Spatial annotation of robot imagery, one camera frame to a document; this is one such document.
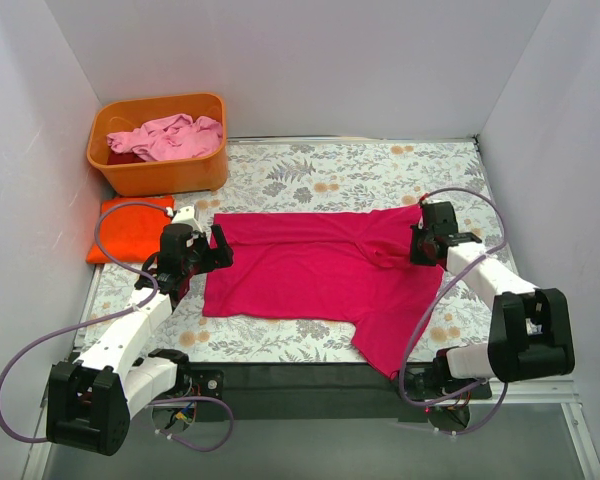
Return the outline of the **magenta t shirt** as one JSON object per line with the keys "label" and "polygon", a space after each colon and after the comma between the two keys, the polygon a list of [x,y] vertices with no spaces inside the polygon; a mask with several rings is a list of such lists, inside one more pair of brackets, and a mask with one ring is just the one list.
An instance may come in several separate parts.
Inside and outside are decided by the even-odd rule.
{"label": "magenta t shirt", "polygon": [[233,264],[210,273],[208,317],[348,322],[380,373],[397,371],[443,271],[410,260],[417,206],[368,213],[219,213]]}

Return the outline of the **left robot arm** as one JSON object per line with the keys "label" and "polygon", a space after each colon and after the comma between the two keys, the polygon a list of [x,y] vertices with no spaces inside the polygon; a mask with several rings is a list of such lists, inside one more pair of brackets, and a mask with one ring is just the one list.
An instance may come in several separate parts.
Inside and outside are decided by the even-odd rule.
{"label": "left robot arm", "polygon": [[138,270],[124,315],[73,361],[51,368],[48,441],[111,456],[122,446],[133,417],[155,400],[180,400],[199,392],[187,354],[145,344],[186,296],[193,276],[233,264],[221,226],[171,223],[157,252]]}

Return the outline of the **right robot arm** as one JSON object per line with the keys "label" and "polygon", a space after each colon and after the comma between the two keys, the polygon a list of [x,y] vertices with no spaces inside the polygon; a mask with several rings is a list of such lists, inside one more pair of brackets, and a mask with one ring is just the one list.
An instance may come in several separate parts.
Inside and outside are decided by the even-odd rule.
{"label": "right robot arm", "polygon": [[412,227],[411,263],[443,268],[491,311],[488,339],[438,351],[424,373],[426,385],[451,398],[476,380],[509,383],[572,373],[576,359],[565,295],[523,280],[477,235],[461,232],[451,203],[423,203],[421,213]]}

